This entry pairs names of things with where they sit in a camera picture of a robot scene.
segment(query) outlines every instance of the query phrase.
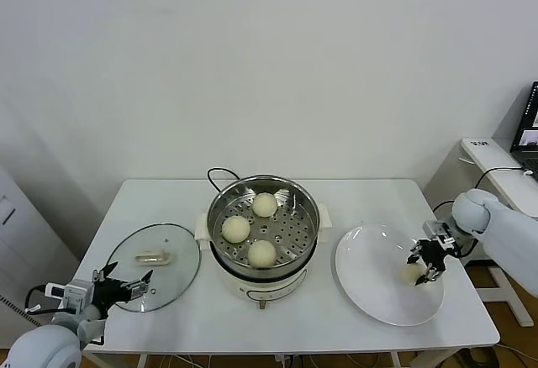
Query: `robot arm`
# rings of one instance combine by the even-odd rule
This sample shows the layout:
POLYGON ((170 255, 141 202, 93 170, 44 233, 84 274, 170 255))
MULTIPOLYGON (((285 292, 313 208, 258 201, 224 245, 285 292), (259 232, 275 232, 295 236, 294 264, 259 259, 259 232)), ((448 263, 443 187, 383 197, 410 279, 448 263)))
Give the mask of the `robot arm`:
MULTIPOLYGON (((108 310, 116 302, 128 302, 148 292, 149 271, 132 282, 108 277, 117 263, 94 271, 92 281, 73 280, 67 286, 49 284, 54 294, 61 294, 64 309, 50 324, 38 327, 17 339, 0 368, 78 368, 88 343, 104 343, 104 325, 108 310), (101 343, 93 339, 101 337, 101 343)), ((39 306, 27 310, 39 311, 39 306)))
POLYGON ((439 262, 445 256, 461 256, 455 241, 452 242, 454 249, 449 246, 442 249, 443 236, 452 237, 453 230, 470 234, 480 241, 492 260, 525 290, 538 297, 538 221, 507 208, 493 194, 478 189, 464 192, 456 198, 447 221, 425 223, 425 231, 431 239, 422 239, 418 244, 425 240, 436 252, 432 253, 418 244, 412 249, 408 263, 422 257, 428 267, 417 284, 439 277, 443 272, 438 269, 439 262))

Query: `laptop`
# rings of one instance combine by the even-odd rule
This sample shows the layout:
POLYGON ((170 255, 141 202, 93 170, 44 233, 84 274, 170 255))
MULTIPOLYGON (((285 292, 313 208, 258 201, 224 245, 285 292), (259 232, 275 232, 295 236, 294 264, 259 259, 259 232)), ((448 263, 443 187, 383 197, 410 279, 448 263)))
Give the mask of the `laptop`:
POLYGON ((515 134, 512 156, 524 168, 538 173, 538 81, 532 84, 518 132, 515 134))

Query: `white shelf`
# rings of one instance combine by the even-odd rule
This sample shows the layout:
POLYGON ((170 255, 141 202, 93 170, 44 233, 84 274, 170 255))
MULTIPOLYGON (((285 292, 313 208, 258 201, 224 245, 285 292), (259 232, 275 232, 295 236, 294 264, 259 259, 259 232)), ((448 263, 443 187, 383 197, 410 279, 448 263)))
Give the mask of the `white shelf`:
MULTIPOLYGON (((487 171, 497 167, 521 166, 509 153, 510 142, 506 139, 467 138, 462 148, 475 164, 487 171)), ((512 208, 538 218, 538 182, 532 176, 519 171, 492 171, 488 179, 512 208)))

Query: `laptop screen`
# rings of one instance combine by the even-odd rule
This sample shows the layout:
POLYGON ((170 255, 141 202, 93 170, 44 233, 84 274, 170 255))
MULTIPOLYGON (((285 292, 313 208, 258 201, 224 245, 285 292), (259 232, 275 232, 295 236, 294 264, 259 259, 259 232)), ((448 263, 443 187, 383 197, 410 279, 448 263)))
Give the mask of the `laptop screen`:
POLYGON ((532 84, 511 151, 538 150, 538 81, 532 84))

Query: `floor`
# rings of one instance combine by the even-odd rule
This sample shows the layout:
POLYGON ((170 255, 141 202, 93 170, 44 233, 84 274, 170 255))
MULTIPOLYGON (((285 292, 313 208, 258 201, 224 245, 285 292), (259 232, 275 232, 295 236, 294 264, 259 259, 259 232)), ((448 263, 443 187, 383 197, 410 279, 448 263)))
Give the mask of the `floor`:
MULTIPOLYGON (((475 287, 495 287, 492 277, 483 267, 471 267, 467 269, 467 273, 471 277, 475 287)), ((538 299, 533 298, 525 290, 521 289, 517 284, 514 284, 515 290, 520 295, 521 300, 527 307, 530 316, 535 320, 536 326, 533 328, 521 328, 514 316, 512 315, 506 303, 489 303, 486 308, 489 311, 493 321, 497 325, 498 331, 501 333, 501 341, 511 347, 515 347, 526 353, 538 358, 538 299)), ((495 352, 500 362, 501 368, 538 368, 538 362, 521 357, 524 361, 519 360, 510 350, 495 347, 495 352)), ((0 362, 6 357, 6 351, 0 350, 0 362)), ((409 366, 409 362, 414 358, 414 353, 399 353, 400 360, 403 366, 409 366)), ((473 351, 473 356, 476 360, 480 360, 482 355, 479 352, 473 351)), ((354 366, 363 365, 364 367, 372 367, 376 362, 377 367, 392 366, 389 354, 384 355, 352 355, 353 360, 359 364, 354 364, 346 355, 314 355, 314 364, 308 356, 301 359, 297 358, 293 363, 293 368, 351 368, 354 366)), ((136 367, 138 357, 135 355, 125 355, 125 362, 128 366, 136 367)), ((208 367, 207 356, 193 356, 194 362, 200 364, 203 368, 208 367)), ((146 368, 187 368, 187 364, 178 358, 152 355, 146 368)), ((212 368, 240 368, 251 367, 256 368, 278 368, 281 366, 276 363, 272 355, 261 356, 215 356, 211 359, 212 368)), ((462 362, 458 361, 457 357, 451 357, 443 364, 443 368, 466 368, 462 362)), ((88 360, 82 364, 82 368, 96 368, 96 366, 88 360)))

